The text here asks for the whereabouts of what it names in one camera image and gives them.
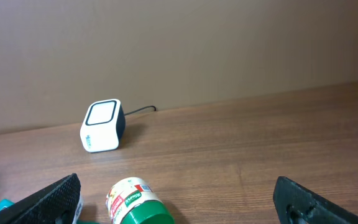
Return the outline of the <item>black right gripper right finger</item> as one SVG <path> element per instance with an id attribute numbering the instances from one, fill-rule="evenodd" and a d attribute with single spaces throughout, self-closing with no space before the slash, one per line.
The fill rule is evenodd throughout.
<path id="1" fill-rule="evenodd" d="M 358 224 L 358 216 L 285 176 L 278 177 L 273 202 L 281 224 Z"/>

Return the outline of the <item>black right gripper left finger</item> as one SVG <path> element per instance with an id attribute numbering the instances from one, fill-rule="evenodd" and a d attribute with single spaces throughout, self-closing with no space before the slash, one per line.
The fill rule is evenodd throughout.
<path id="1" fill-rule="evenodd" d="M 0 211 L 0 224 L 73 224 L 81 208 L 81 184 L 72 173 Z"/>

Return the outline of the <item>green 3M gloves package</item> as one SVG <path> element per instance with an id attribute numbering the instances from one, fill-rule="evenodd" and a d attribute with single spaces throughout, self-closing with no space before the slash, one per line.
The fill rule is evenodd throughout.
<path id="1" fill-rule="evenodd" d="M 12 202 L 8 199 L 1 200 L 0 201 L 0 211 L 7 207 L 10 207 L 11 205 L 14 205 L 14 202 Z M 77 206 L 77 209 L 76 209 L 77 215 L 75 216 L 73 224 L 99 224 L 97 222 L 79 220 L 80 205 L 83 205 L 83 202 L 80 202 Z"/>

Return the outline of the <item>green lid spice jar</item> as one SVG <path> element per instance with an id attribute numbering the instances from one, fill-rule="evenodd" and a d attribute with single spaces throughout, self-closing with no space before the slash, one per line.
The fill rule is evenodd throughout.
<path id="1" fill-rule="evenodd" d="M 138 177 L 128 177 L 114 184 L 106 207 L 112 224 L 174 224 L 174 218 L 149 187 Z"/>

